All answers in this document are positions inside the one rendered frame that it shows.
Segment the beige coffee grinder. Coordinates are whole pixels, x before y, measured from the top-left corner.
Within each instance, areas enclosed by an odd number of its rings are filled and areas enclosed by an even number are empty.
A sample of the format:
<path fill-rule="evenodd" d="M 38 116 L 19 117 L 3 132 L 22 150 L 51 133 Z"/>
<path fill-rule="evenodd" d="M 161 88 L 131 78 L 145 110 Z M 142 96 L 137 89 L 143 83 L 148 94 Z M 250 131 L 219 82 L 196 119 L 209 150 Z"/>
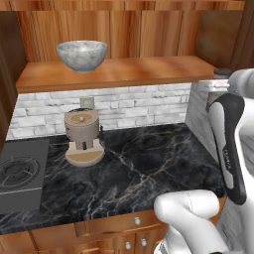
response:
<path fill-rule="evenodd" d="M 64 114 L 69 138 L 66 160 L 77 167 L 90 167 L 100 162 L 104 148 L 100 144 L 99 117 L 96 110 L 76 108 Z"/>

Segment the grey wall socket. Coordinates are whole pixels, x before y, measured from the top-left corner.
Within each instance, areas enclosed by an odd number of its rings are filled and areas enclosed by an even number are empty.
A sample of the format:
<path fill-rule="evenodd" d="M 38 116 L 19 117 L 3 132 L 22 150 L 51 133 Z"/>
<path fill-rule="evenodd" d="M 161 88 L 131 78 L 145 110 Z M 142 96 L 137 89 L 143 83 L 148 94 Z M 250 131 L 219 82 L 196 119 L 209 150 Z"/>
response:
<path fill-rule="evenodd" d="M 81 97 L 79 99 L 81 108 L 94 109 L 94 98 L 93 97 Z"/>

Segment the wooden cabinet shelf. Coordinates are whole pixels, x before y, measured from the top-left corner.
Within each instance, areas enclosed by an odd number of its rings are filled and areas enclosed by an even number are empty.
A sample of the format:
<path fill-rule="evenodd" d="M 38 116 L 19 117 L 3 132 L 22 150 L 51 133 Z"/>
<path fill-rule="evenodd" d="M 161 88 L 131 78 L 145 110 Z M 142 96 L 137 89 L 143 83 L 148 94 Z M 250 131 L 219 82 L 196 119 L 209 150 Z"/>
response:
<path fill-rule="evenodd" d="M 62 62 L 28 63 L 19 93 L 192 82 L 213 78 L 214 66 L 195 56 L 105 60 L 96 71 L 76 73 Z"/>

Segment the grey gas hob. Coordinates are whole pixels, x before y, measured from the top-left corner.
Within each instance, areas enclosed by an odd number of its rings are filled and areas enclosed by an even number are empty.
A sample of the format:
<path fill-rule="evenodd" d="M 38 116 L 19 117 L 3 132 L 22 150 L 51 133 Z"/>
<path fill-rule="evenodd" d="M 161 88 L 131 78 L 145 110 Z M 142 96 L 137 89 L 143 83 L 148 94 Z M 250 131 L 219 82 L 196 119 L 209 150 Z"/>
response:
<path fill-rule="evenodd" d="M 0 214 L 40 208 L 50 140 L 7 142 L 0 156 Z"/>

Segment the wooden drawer front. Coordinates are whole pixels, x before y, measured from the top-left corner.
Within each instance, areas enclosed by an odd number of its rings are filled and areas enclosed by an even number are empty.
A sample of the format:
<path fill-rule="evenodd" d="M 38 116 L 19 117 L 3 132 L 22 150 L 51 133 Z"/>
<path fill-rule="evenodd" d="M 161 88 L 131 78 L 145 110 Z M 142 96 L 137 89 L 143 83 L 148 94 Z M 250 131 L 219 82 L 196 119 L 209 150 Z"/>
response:
<path fill-rule="evenodd" d="M 141 224 L 135 224 L 135 217 L 141 219 Z M 134 231 L 160 225 L 161 221 L 155 215 L 153 209 L 115 215 L 105 218 L 92 219 L 77 222 L 74 225 L 76 236 L 91 236 L 95 234 L 110 234 Z"/>

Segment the grey marble bowl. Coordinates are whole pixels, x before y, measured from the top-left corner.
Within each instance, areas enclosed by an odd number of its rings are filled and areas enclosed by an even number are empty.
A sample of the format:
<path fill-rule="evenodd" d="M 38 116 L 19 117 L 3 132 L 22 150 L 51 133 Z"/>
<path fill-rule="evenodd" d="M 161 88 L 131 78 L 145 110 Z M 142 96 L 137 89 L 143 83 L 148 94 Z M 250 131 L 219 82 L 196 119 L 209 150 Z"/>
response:
<path fill-rule="evenodd" d="M 56 49 L 62 62 L 77 73 L 95 71 L 107 55 L 107 45 L 99 41 L 69 41 Z"/>

